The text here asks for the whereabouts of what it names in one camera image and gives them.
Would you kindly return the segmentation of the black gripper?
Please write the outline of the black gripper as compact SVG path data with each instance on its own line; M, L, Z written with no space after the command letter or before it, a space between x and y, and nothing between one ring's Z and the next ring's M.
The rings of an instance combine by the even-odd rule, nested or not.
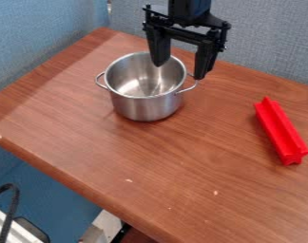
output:
M225 50L231 25L211 13L211 0L167 0L164 6L146 4L143 31L155 67L170 58L170 40L196 45L194 78L202 80L211 71L218 51Z

